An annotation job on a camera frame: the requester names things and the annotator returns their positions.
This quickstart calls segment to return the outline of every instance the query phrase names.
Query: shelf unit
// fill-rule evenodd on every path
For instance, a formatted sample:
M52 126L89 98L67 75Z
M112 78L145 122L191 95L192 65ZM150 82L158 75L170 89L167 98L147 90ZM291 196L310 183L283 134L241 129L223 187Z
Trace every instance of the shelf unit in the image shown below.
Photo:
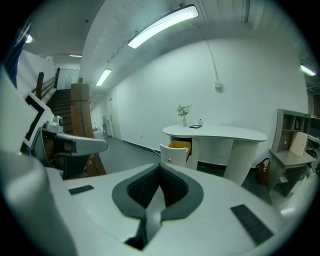
M310 118L309 114L278 109L272 150L288 151L295 132L309 134Z
M289 151L294 133L309 134L310 118L309 114L278 109L274 140L272 149L269 150L271 153L270 178L267 184L269 191L277 185L286 197L296 182L304 176L307 164L316 160L306 152L298 156ZM280 177L285 177L287 182L281 182Z

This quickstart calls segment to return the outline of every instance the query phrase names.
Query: brown bag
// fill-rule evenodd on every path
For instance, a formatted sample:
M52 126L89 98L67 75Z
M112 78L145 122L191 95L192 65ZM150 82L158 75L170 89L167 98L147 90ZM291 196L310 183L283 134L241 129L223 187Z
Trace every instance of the brown bag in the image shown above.
M260 185L266 185L270 177L270 158L265 158L255 168L255 181Z

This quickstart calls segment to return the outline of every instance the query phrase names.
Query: stair railing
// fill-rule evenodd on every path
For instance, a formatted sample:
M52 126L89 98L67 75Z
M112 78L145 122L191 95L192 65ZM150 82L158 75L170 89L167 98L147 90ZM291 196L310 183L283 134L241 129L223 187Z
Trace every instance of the stair railing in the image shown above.
M31 91L35 93L35 96L41 100L43 99L48 92L51 91L52 88L57 88L58 79L59 79L60 67L56 70L54 77L51 77L47 81L44 82L45 74L40 72L38 75L38 80L36 83L36 87Z

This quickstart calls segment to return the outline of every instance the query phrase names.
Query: wall outlet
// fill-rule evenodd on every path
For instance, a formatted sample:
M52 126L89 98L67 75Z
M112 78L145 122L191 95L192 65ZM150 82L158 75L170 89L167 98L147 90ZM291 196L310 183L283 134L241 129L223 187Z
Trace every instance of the wall outlet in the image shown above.
M220 83L219 81L214 81L214 88L221 89L222 88L222 83Z

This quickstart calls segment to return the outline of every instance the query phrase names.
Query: desk leg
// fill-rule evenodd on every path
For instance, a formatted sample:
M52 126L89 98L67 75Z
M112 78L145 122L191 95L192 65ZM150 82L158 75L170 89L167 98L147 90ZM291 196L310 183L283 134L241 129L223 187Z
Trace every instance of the desk leg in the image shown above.
M223 177L242 185L254 162L258 142L234 140Z
M191 155L189 156L188 161L186 162L187 168L193 169L193 170L197 169L199 152L200 152L200 139L192 138Z

